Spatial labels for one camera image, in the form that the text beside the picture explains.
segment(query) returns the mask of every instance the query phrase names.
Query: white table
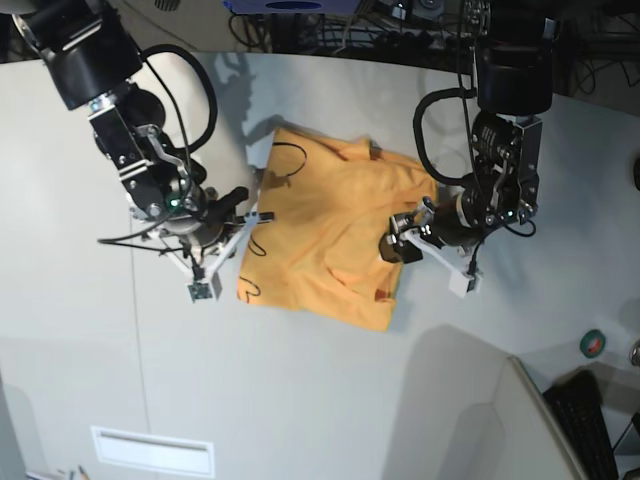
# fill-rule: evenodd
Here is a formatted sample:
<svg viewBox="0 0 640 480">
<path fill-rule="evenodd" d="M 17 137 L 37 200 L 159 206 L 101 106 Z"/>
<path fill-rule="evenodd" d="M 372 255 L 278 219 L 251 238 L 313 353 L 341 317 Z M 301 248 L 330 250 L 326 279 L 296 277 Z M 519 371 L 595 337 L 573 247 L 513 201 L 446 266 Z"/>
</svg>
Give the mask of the white table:
<svg viewBox="0 0 640 480">
<path fill-rule="evenodd" d="M 200 59 L 221 115 L 199 154 L 222 193 L 247 178 L 246 163 L 261 158 L 255 142 L 277 117 L 416 156 L 415 106 L 456 84 L 448 73 L 339 59 Z M 179 68 L 167 75 L 197 129 L 206 108 Z M 480 255 L 482 293 L 465 301 L 434 261 L 406 267 L 390 330 L 379 334 L 240 303 L 241 255 L 221 272 L 222 299 L 192 306 L 167 260 L 95 245 L 128 228 L 121 187 L 92 144 L 86 112 L 64 110 L 44 67 L 2 66 L 0 108 L 0 158 L 11 164 L 1 197 L 0 368 L 28 465 L 90 462 L 88 426 L 97 424 L 213 441 L 219 478 L 407 478 L 446 450 L 447 434 L 436 442 L 434 432 L 449 417 L 431 412 L 416 420 L 420 431 L 411 423 L 449 372 L 466 382 L 450 402 L 491 395 L 483 384 L 497 373 L 468 364 L 458 346 L 495 365 L 516 354 L 545 389 L 588 363 L 578 343 L 592 328 L 608 337 L 595 367 L 609 393 L 638 390 L 626 355 L 640 337 L 640 192 L 630 173 L 639 119 L 556 98 L 543 116 L 538 235 L 492 236 Z M 458 101 L 434 106 L 425 131 L 439 168 L 469 168 Z M 445 344 L 436 368 L 425 352 Z M 625 408 L 640 407 L 640 396 L 624 398 Z M 607 411 L 612 438 L 627 419 Z M 394 444 L 424 454 L 404 458 Z M 152 476 L 110 468 L 100 476 Z"/>
</svg>

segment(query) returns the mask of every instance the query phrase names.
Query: silver metal part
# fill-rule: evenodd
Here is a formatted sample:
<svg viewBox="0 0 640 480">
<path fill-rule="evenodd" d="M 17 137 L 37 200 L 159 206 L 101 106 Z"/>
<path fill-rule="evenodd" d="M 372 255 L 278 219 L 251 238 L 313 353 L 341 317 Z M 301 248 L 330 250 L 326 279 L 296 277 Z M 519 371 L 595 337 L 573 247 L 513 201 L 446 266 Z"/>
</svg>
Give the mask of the silver metal part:
<svg viewBox="0 0 640 480">
<path fill-rule="evenodd" d="M 149 208 L 147 210 L 150 216 L 156 218 L 162 215 L 163 212 L 162 207 L 157 203 L 152 203 L 151 205 L 149 205 Z"/>
<path fill-rule="evenodd" d="M 640 367 L 640 340 L 634 343 L 629 352 L 629 361 L 634 367 Z"/>
<path fill-rule="evenodd" d="M 504 158 L 502 162 L 502 172 L 500 172 L 500 176 L 498 177 L 498 180 L 493 186 L 493 194 L 491 195 L 491 207 L 494 210 L 498 209 L 498 204 L 500 203 L 500 192 L 502 191 L 502 185 L 504 185 L 504 182 L 506 181 L 508 175 L 509 175 L 509 160 Z"/>
<path fill-rule="evenodd" d="M 476 35 L 487 35 L 491 28 L 491 3 L 486 0 L 467 0 L 465 16 L 473 25 Z"/>
<path fill-rule="evenodd" d="M 467 198 L 466 200 L 464 200 L 462 198 L 463 196 L 464 196 L 463 194 L 459 194 L 458 198 L 456 198 L 456 213 L 458 214 L 458 220 L 460 221 L 460 225 L 466 228 L 471 228 L 471 225 L 469 225 L 469 221 L 467 220 L 467 216 L 464 213 L 464 206 L 462 205 L 463 201 L 469 202 L 470 199 Z"/>
<path fill-rule="evenodd" d="M 142 125 L 140 127 L 136 127 L 136 131 L 138 132 L 139 135 L 147 137 L 147 139 L 149 140 L 149 143 L 151 143 L 151 146 L 153 147 L 153 150 L 156 152 L 156 155 L 158 155 L 158 158 L 172 165 L 175 165 L 175 167 L 178 169 L 178 173 L 180 174 L 180 177 L 182 177 L 183 179 L 186 179 L 189 177 L 189 173 L 187 172 L 186 165 L 182 161 L 182 159 L 174 157 L 173 155 L 169 155 L 167 152 L 164 151 L 164 148 L 162 147 L 162 144 L 158 139 L 158 137 L 160 136 L 160 129 L 157 126 Z"/>
<path fill-rule="evenodd" d="M 98 113 L 109 107 L 113 107 L 117 101 L 118 98 L 115 94 L 107 92 L 91 100 L 89 102 L 89 108 L 92 113 Z"/>
<path fill-rule="evenodd" d="M 429 197 L 422 197 L 418 208 L 416 208 L 411 216 L 414 219 L 418 219 L 418 225 L 421 228 L 426 228 L 428 225 L 433 223 L 433 217 L 436 214 L 436 206 L 433 204 L 433 201 Z"/>
<path fill-rule="evenodd" d="M 557 23 L 555 20 L 550 18 L 544 19 L 544 32 L 542 33 L 542 38 L 545 40 L 553 40 L 556 36 L 556 26 Z"/>
</svg>

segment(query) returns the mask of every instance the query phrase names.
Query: black cylindrical joint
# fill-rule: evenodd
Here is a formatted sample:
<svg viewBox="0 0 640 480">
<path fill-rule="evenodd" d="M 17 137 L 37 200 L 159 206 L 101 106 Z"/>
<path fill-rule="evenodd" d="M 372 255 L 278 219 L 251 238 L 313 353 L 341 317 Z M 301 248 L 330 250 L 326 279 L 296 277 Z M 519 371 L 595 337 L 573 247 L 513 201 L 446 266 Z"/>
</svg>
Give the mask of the black cylindrical joint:
<svg viewBox="0 0 640 480">
<path fill-rule="evenodd" d="M 142 68 L 136 47 L 116 11 L 107 6 L 95 18 L 100 21 L 99 28 L 88 30 L 86 37 L 67 37 L 65 45 L 43 45 L 38 51 L 69 110 L 113 90 Z"/>
<path fill-rule="evenodd" d="M 513 126 L 506 120 L 482 111 L 473 122 L 473 148 L 490 159 L 502 158 L 513 141 Z"/>
<path fill-rule="evenodd" d="M 431 232 L 442 244 L 460 246 L 477 243 L 482 238 L 478 225 L 473 190 L 465 190 L 449 202 L 438 205 Z"/>
</svg>

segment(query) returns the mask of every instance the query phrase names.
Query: white panel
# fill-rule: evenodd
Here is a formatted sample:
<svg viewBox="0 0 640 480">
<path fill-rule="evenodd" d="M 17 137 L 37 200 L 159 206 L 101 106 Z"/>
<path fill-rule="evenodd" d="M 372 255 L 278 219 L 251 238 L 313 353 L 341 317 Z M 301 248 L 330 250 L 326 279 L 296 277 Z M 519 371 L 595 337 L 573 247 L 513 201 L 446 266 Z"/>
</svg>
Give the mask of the white panel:
<svg viewBox="0 0 640 480">
<path fill-rule="evenodd" d="M 493 480 L 587 479 L 518 360 L 505 365 L 493 406 L 506 436 Z"/>
<path fill-rule="evenodd" d="M 128 468 L 215 478 L 213 444 L 92 427 L 98 459 Z"/>
<path fill-rule="evenodd" d="M 0 65 L 0 105 L 0 369 L 25 465 L 152 480 L 99 464 L 89 434 L 148 428 L 131 253 L 96 242 L 130 231 L 117 172 L 41 61 Z"/>
</svg>

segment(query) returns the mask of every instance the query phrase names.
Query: cable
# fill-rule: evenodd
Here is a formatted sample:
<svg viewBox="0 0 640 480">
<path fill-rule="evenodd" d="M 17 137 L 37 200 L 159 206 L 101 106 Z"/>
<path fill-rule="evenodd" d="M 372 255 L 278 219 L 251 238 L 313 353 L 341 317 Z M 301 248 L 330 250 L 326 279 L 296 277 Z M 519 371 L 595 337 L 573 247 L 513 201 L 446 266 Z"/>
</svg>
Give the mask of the cable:
<svg viewBox="0 0 640 480">
<path fill-rule="evenodd" d="M 638 80 L 636 80 L 635 82 L 631 82 L 631 78 L 629 77 L 629 71 L 627 70 L 627 67 L 625 66 L 624 62 L 620 62 L 620 66 L 622 67 L 622 71 L 624 72 L 624 76 L 627 79 L 627 86 L 629 88 L 633 88 L 636 87 L 640 84 L 640 78 Z"/>
<path fill-rule="evenodd" d="M 422 166 L 429 175 L 431 175 L 435 180 L 442 183 L 443 185 L 471 188 L 473 186 L 473 182 L 468 175 L 460 178 L 448 177 L 440 173 L 433 166 L 427 154 L 427 147 L 424 141 L 424 133 L 422 131 L 422 118 L 431 105 L 440 100 L 458 98 L 461 95 L 473 98 L 475 97 L 476 92 L 475 90 L 460 90 L 459 88 L 449 88 L 447 90 L 438 90 L 436 92 L 431 92 L 422 100 L 420 100 L 420 103 L 416 107 L 416 112 L 413 117 L 413 134 L 416 140 L 416 147 L 418 149 L 418 157 L 420 158 Z"/>
<path fill-rule="evenodd" d="M 127 248 L 132 248 L 134 250 L 145 250 L 147 252 L 157 252 L 161 256 L 171 252 L 181 252 L 183 250 L 182 248 L 167 249 L 167 248 L 144 247 L 142 245 L 133 245 L 130 243 L 107 243 L 105 245 L 109 245 L 111 247 L 127 247 Z"/>
<path fill-rule="evenodd" d="M 184 48 L 179 47 L 177 45 L 169 45 L 169 44 L 155 45 L 153 47 L 146 49 L 144 52 L 142 52 L 142 57 L 145 63 L 149 65 L 149 67 L 152 69 L 152 72 L 153 72 L 153 67 L 151 67 L 151 64 L 148 62 L 148 58 L 158 53 L 173 53 L 174 55 L 178 55 L 185 62 L 187 62 L 189 66 L 193 69 L 195 74 L 198 76 L 198 80 L 200 80 L 204 93 L 207 96 L 207 102 L 209 104 L 209 118 L 207 119 L 207 127 L 205 128 L 204 132 L 202 132 L 202 135 L 200 135 L 200 138 L 198 138 L 195 142 L 189 145 L 189 152 L 194 153 L 211 139 L 211 136 L 213 135 L 213 132 L 216 129 L 216 123 L 218 122 L 218 99 L 216 98 L 216 92 L 213 89 L 213 85 L 211 84 L 209 75 L 207 75 L 207 71 L 204 69 L 202 64 L 188 51 L 186 51 Z M 158 78 L 161 84 L 164 83 L 155 72 L 154 72 L 154 75 L 156 76 L 156 78 Z M 163 85 L 163 88 L 165 89 L 165 91 L 167 91 L 167 93 L 169 93 L 168 88 L 166 88 L 166 85 Z M 175 103 L 173 100 L 172 102 L 174 103 L 174 107 L 176 108 L 176 111 L 177 111 L 177 103 Z M 185 147 L 176 149 L 179 153 L 182 153 L 185 157 L 187 156 L 186 146 L 187 146 L 187 140 L 185 138 Z"/>
<path fill-rule="evenodd" d="M 169 99 L 171 100 L 171 103 L 173 104 L 173 108 L 175 108 L 175 110 L 176 110 L 176 115 L 178 117 L 178 123 L 180 124 L 180 131 L 182 132 L 182 139 L 184 140 L 184 151 L 185 151 L 187 172 L 188 172 L 187 184 L 185 186 L 184 193 L 180 197 L 180 200 L 177 203 L 177 205 L 175 205 L 173 208 L 169 209 L 169 211 L 167 211 L 167 213 L 162 215 L 161 218 L 158 221 L 153 223 L 151 226 L 143 228 L 142 230 L 140 230 L 139 232 L 136 232 L 136 233 L 132 233 L 132 234 L 129 234 L 129 235 L 123 235 L 122 237 L 116 237 L 116 238 L 98 239 L 98 243 L 103 244 L 103 245 L 116 245 L 116 244 L 120 244 L 120 242 L 123 242 L 123 241 L 126 241 L 126 240 L 133 240 L 134 238 L 142 237 L 143 235 L 146 235 L 147 233 L 151 232 L 152 230 L 155 230 L 156 228 L 158 228 L 160 225 L 162 225 L 167 220 L 169 220 L 176 213 L 176 211 L 178 211 L 180 208 L 182 208 L 182 205 L 183 205 L 184 201 L 186 200 L 187 196 L 189 195 L 189 192 L 191 190 L 191 186 L 193 185 L 193 179 L 191 178 L 191 153 L 189 152 L 189 141 L 187 139 L 187 131 L 186 131 L 185 127 L 184 127 L 184 121 L 182 120 L 182 114 L 180 113 L 180 108 L 178 107 L 178 102 L 176 102 L 176 99 L 173 96 L 173 94 L 171 93 L 171 90 L 169 90 L 169 87 L 167 87 L 166 83 L 164 83 L 164 81 L 162 80 L 160 75 L 158 75 L 158 72 L 156 72 L 155 68 L 153 68 L 153 66 L 151 65 L 151 62 L 149 62 L 149 59 L 147 57 L 145 57 L 143 52 L 140 50 L 140 47 L 138 47 L 138 45 L 136 45 L 136 48 L 138 49 L 138 52 L 142 56 L 144 62 L 147 64 L 147 66 L 151 70 L 151 73 L 153 73 L 153 75 L 156 77 L 158 82 L 160 82 L 160 85 L 162 85 L 162 88 L 165 90 L 165 92 L 169 96 Z"/>
<path fill-rule="evenodd" d="M 243 40 L 242 38 L 240 38 L 240 35 L 238 35 L 238 32 L 236 32 L 235 28 L 233 27 L 234 20 L 236 18 L 241 18 L 242 19 L 242 23 L 244 25 L 245 35 L 247 37 L 246 40 Z M 252 48 L 260 48 L 264 53 L 267 53 L 267 48 L 266 48 L 266 44 L 265 44 L 266 34 L 261 33 L 261 31 L 257 27 L 257 25 L 252 23 L 252 20 L 253 19 L 250 18 L 250 16 L 248 16 L 248 15 L 241 15 L 241 14 L 237 14 L 237 13 L 232 13 L 231 16 L 229 17 L 229 21 L 227 22 L 227 26 L 229 27 L 229 31 L 231 32 L 231 35 L 233 35 L 233 38 L 235 38 L 238 43 L 240 43 L 241 45 L 244 45 L 249 50 L 251 50 Z M 253 27 L 253 29 L 256 32 L 256 36 L 258 37 L 258 39 L 255 40 L 255 41 L 251 37 L 251 34 L 249 33 L 249 25 L 251 27 Z"/>
<path fill-rule="evenodd" d="M 596 73 L 598 73 L 598 72 L 600 72 L 600 71 L 602 71 L 602 70 L 604 70 L 606 68 L 612 67 L 613 65 L 617 65 L 618 63 L 620 63 L 620 62 L 611 61 L 611 62 L 605 63 L 604 65 L 600 65 L 599 67 L 596 67 L 596 68 L 590 68 L 586 63 L 583 63 L 585 66 L 587 66 L 587 69 L 589 70 L 589 73 L 580 80 L 578 78 L 577 72 L 575 72 L 575 70 L 574 70 L 574 73 L 575 73 L 575 76 L 576 76 L 576 82 L 578 83 L 578 86 L 575 88 L 575 90 L 573 91 L 571 96 L 575 97 L 575 95 L 576 95 L 576 93 L 578 93 L 578 91 L 581 91 L 585 95 L 591 95 L 595 91 Z M 593 89 L 592 90 L 584 90 L 582 88 L 582 85 L 584 85 L 584 82 L 586 82 L 589 78 L 591 78 L 592 81 L 593 81 L 593 84 L 594 84 Z"/>
<path fill-rule="evenodd" d="M 536 235 L 536 233 L 538 233 L 538 227 L 536 226 L 535 222 L 533 220 L 527 220 L 526 223 L 531 224 L 531 232 L 528 233 L 524 233 L 524 232 L 519 232 L 518 230 L 515 230 L 514 228 L 510 227 L 509 225 L 504 225 L 504 228 L 513 233 L 514 235 L 520 237 L 520 238 L 531 238 L 534 237 Z M 469 262 L 469 268 L 467 269 L 467 275 L 472 275 L 475 276 L 476 273 L 478 273 L 478 252 L 480 251 L 480 247 L 482 247 L 482 245 L 484 245 L 484 242 L 487 240 L 487 238 L 489 238 L 489 235 L 491 235 L 494 232 L 497 232 L 498 230 L 500 230 L 499 228 L 495 229 L 495 230 L 491 230 L 489 232 L 486 232 L 483 234 L 482 239 L 478 242 L 478 244 L 476 245 L 476 247 L 473 249 L 473 255 L 471 256 L 471 262 Z"/>
<path fill-rule="evenodd" d="M 462 81 L 462 18 L 464 16 L 464 7 L 465 2 L 460 2 L 460 8 L 458 10 L 458 48 L 456 49 L 456 73 L 458 75 L 458 88 L 460 88 L 460 98 L 462 98 L 462 108 L 464 110 L 464 126 L 467 130 L 467 146 L 469 147 L 469 160 L 471 161 L 471 169 L 473 171 L 473 177 L 476 181 L 476 186 L 478 187 L 478 192 L 483 201 L 483 208 L 486 208 L 488 202 L 484 196 L 484 192 L 482 191 L 482 185 L 480 184 L 480 179 L 478 178 L 478 172 L 476 171 L 476 163 L 474 161 L 473 148 L 471 147 L 472 136 L 471 136 L 471 121 L 469 120 L 469 106 L 467 105 L 467 97 L 465 97 L 462 93 L 465 91 L 464 83 Z"/>
<path fill-rule="evenodd" d="M 513 233 L 514 235 L 521 237 L 521 238 L 531 238 L 534 237 L 536 235 L 536 233 L 538 233 L 538 227 L 537 225 L 534 223 L 533 220 L 527 220 L 526 223 L 531 225 L 531 232 L 519 232 L 518 230 L 516 230 L 515 228 L 509 226 L 509 225 L 505 225 L 504 228 Z"/>
<path fill-rule="evenodd" d="M 296 145 L 295 143 L 289 143 L 289 142 L 274 142 L 273 146 L 274 147 L 294 147 L 300 150 L 304 155 L 304 161 L 302 162 L 302 165 L 296 168 L 293 172 L 290 172 L 284 175 L 285 177 L 290 178 L 290 177 L 293 177 L 294 175 L 297 175 L 300 172 L 300 170 L 302 170 L 307 165 L 307 160 L 308 160 L 307 151 L 304 148 L 302 148 L 300 145 Z"/>
<path fill-rule="evenodd" d="M 629 20 L 624 18 L 622 15 L 616 15 L 616 17 L 622 20 L 627 25 L 629 25 L 631 28 L 633 28 L 637 33 L 640 33 L 640 28 L 636 27 L 633 23 L 631 23 Z"/>
</svg>

